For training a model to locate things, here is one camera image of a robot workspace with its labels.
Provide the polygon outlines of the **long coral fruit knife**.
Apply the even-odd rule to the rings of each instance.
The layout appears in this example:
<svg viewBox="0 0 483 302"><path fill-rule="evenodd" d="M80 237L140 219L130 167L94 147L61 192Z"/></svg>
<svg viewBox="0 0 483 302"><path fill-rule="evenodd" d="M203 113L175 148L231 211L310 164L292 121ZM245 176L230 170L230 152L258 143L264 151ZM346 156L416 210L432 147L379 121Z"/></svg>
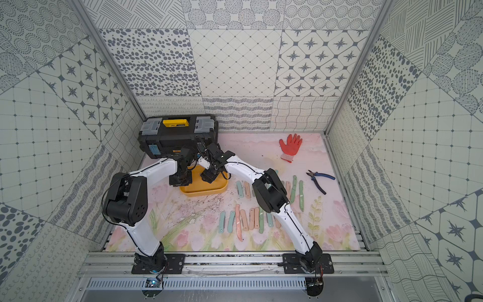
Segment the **long coral fruit knife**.
<svg viewBox="0 0 483 302"><path fill-rule="evenodd" d="M241 210L240 205L236 204L235 206L235 223L236 223L236 236L239 241L243 241L242 236L242 219L241 219Z"/></svg>

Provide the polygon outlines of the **mint glossy folding knife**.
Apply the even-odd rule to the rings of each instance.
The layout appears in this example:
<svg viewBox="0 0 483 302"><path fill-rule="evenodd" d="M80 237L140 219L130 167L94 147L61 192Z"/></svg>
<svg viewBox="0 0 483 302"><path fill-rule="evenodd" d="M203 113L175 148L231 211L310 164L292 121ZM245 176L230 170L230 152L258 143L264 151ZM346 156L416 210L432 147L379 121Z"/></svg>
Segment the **mint glossy folding knife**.
<svg viewBox="0 0 483 302"><path fill-rule="evenodd" d="M236 182L236 188L237 188L239 198L243 198L245 196L244 187L240 181Z"/></svg>

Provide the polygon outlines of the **green folding fruit knife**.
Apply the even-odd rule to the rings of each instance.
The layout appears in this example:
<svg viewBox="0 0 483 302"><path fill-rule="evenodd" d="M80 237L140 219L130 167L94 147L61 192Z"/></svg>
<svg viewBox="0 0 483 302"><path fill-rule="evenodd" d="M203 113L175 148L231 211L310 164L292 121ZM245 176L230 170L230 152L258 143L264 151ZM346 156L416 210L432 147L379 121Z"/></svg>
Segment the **green folding fruit knife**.
<svg viewBox="0 0 483 302"><path fill-rule="evenodd" d="M264 233L264 212L259 210L259 233Z"/></svg>

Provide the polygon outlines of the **pink folding fruit knife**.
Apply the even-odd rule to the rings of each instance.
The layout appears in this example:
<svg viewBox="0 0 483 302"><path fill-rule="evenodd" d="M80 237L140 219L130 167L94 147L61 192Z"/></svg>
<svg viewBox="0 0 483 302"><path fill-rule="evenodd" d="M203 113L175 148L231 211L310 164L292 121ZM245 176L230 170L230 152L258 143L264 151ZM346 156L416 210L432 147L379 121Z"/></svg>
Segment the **pink folding fruit knife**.
<svg viewBox="0 0 483 302"><path fill-rule="evenodd" d="M240 217L241 217L241 227L244 232L247 232L249 230L249 223L247 219L247 214L245 210L240 211Z"/></svg>

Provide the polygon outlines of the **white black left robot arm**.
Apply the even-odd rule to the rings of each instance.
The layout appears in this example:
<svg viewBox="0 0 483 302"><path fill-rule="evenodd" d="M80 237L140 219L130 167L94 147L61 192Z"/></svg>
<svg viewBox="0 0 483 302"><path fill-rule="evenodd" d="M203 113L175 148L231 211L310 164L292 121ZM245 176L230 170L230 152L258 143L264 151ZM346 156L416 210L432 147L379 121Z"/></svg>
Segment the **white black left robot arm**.
<svg viewBox="0 0 483 302"><path fill-rule="evenodd" d="M115 174L103 195L102 215L127 232L142 260L163 261L162 243L154 235L148 218L148 193L151 187L171 177L174 186L191 183L189 167L197 161L195 152L182 148L137 171Z"/></svg>

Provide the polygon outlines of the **yellow plastic storage tray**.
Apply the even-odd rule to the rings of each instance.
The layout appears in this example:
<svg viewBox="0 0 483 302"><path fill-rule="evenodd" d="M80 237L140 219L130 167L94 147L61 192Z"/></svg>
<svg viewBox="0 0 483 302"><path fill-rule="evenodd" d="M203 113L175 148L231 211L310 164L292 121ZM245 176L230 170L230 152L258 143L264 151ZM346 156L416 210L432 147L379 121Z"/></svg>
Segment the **yellow plastic storage tray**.
<svg viewBox="0 0 483 302"><path fill-rule="evenodd" d="M228 173L223 172L212 182L208 183L201 179L201 173L205 170L202 166L196 166L192 170L192 183L188 186L181 186L181 193L189 198L217 195L225 192L228 188Z"/></svg>

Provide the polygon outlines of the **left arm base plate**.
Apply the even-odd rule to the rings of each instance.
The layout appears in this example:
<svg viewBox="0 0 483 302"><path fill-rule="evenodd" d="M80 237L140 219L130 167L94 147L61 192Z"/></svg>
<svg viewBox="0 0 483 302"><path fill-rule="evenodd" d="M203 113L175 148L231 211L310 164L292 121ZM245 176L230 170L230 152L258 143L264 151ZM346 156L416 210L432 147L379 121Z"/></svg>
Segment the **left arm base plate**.
<svg viewBox="0 0 483 302"><path fill-rule="evenodd" d="M152 257L135 254L132 274L181 274L186 254L159 254Z"/></svg>

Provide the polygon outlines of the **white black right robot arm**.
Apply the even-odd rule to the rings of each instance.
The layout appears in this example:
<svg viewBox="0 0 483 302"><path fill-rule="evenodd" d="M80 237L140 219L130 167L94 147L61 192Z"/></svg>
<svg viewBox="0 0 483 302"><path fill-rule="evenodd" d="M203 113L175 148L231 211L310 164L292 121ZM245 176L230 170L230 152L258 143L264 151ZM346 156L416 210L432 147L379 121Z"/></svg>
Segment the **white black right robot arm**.
<svg viewBox="0 0 483 302"><path fill-rule="evenodd" d="M263 170L241 160L231 151L222 151L217 143L206 145L199 137L195 138L202 160L207 162L201 178L213 182L222 172L227 172L252 185L259 206L272 213L277 222L292 240L300 265L312 273L322 257L323 251L312 239L294 214L287 191L273 169Z"/></svg>

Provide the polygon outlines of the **teal folding fruit knife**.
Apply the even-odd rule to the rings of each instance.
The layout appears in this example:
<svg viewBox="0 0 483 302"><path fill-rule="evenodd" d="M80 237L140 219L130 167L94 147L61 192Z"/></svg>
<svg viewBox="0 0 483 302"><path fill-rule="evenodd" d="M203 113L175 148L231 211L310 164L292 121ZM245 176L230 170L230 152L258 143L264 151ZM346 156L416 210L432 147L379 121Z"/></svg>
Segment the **teal folding fruit knife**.
<svg viewBox="0 0 483 302"><path fill-rule="evenodd" d="M267 215L267 223L269 227L272 228L274 226L272 215L270 213L266 213L266 215Z"/></svg>

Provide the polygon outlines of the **light green knife handle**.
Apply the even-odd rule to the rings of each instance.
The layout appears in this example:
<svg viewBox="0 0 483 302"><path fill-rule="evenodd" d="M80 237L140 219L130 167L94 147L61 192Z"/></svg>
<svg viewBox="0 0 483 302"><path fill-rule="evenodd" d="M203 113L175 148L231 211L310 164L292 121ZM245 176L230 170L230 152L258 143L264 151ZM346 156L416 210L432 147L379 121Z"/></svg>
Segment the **light green knife handle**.
<svg viewBox="0 0 483 302"><path fill-rule="evenodd" d="M292 188L291 188L291 195L290 195L290 203L293 204L296 198L296 189L298 185L298 178L296 175L293 176Z"/></svg>

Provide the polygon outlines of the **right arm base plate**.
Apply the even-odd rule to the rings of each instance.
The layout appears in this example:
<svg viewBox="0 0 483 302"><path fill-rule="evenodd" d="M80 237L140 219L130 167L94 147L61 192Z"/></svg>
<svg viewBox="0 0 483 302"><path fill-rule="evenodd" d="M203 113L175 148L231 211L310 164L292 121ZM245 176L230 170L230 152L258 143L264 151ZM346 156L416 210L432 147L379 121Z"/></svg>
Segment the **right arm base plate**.
<svg viewBox="0 0 483 302"><path fill-rule="evenodd" d="M310 261L301 254L283 254L283 260L278 266L285 274L333 274L335 269L331 255L322 254L318 260Z"/></svg>

